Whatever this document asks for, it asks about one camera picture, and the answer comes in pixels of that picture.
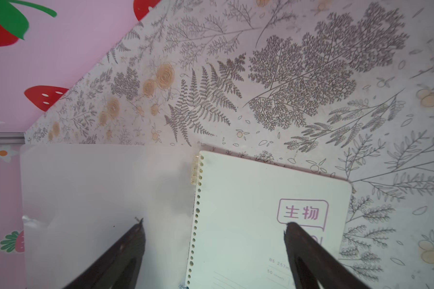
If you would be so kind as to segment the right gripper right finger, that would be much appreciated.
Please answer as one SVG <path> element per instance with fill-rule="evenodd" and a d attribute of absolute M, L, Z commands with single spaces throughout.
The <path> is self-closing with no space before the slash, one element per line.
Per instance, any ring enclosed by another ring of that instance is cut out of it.
<path fill-rule="evenodd" d="M 367 289 L 300 225 L 287 224 L 284 242 L 297 289 Z"/>

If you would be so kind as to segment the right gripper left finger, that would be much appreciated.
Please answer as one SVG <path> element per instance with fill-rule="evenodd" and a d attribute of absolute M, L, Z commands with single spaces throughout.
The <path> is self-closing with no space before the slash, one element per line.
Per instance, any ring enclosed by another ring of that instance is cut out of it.
<path fill-rule="evenodd" d="M 66 289 L 134 289 L 146 247 L 143 220 L 137 219 L 117 242 Z"/>

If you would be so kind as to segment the white spiral notebook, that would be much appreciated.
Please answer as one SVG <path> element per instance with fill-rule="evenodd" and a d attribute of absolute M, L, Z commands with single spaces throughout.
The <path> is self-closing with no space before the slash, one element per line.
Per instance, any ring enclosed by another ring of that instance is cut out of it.
<path fill-rule="evenodd" d="M 31 289 L 65 287 L 138 222 L 139 289 L 292 289 L 287 225 L 338 256 L 352 193 L 340 179 L 162 146 L 25 145 L 20 174 Z"/>

